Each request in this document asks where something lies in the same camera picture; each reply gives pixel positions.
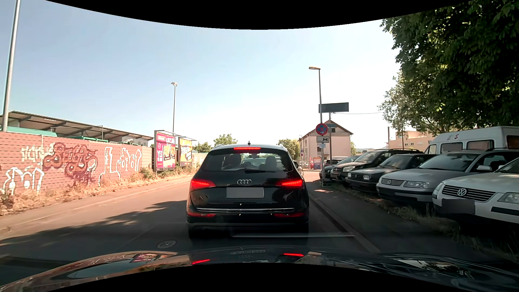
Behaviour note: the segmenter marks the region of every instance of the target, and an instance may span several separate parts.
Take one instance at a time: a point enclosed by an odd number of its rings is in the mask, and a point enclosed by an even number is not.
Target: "manhole cover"
[[[176,241],[174,240],[169,240],[169,241],[164,241],[164,242],[161,242],[159,243],[159,245],[157,245],[158,248],[168,248],[168,247],[172,247],[173,245],[175,245]]]

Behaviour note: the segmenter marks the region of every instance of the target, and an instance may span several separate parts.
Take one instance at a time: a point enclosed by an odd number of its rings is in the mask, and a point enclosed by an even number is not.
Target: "dry grass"
[[[463,232],[458,222],[448,218],[439,217],[428,209],[426,209],[424,213],[409,206],[395,205],[391,201],[384,200],[376,195],[347,189],[340,184],[334,183],[332,187],[360,198],[365,202],[374,204],[387,211],[389,214],[395,214],[403,219],[411,220],[429,227],[437,233],[447,235],[454,241],[468,245],[480,252],[519,263],[519,240],[514,231],[508,230],[508,232],[499,233],[499,238],[496,238],[495,234],[490,236],[468,235]]]
[[[0,217],[50,206],[56,203],[66,203],[85,197],[103,195],[118,190],[139,188],[159,181],[184,178],[194,174],[197,170],[198,167],[190,167],[184,168],[183,170],[168,171],[167,174],[156,175],[151,169],[142,168],[128,179],[121,181],[103,180],[100,184],[80,184],[63,189],[40,191],[39,193],[30,190],[7,198],[0,197]]]

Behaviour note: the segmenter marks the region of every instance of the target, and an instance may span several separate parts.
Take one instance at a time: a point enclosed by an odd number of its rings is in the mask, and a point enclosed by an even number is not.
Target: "white camper van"
[[[490,148],[519,149],[519,127],[497,126],[442,133],[431,141],[425,153],[442,154],[463,149]]]

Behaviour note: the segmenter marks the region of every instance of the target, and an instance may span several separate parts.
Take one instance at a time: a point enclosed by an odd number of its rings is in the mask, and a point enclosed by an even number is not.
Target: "camper van window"
[[[487,150],[494,147],[493,140],[481,140],[467,142],[467,149]]]
[[[507,135],[507,144],[510,148],[519,149],[519,136]]]
[[[443,143],[440,148],[440,154],[450,151],[461,151],[463,150],[463,142],[456,143]]]

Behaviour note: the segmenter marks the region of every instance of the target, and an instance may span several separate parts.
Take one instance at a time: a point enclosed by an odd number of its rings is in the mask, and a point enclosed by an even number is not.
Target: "sidewalk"
[[[67,203],[56,203],[50,206],[28,210],[19,214],[6,215],[0,217],[0,236],[9,231],[16,230],[21,226],[26,227],[27,225],[37,224],[39,220],[51,216],[56,216],[67,212],[73,212],[75,210],[85,208],[91,205],[103,204],[105,202],[113,201],[118,198],[123,198],[127,196],[146,195],[147,191],[172,187],[180,183],[187,183],[191,180],[191,177],[192,176],[172,179],[169,181],[159,181],[149,185],[144,185],[142,187],[124,189],[93,197],[85,197],[80,200],[74,200]]]

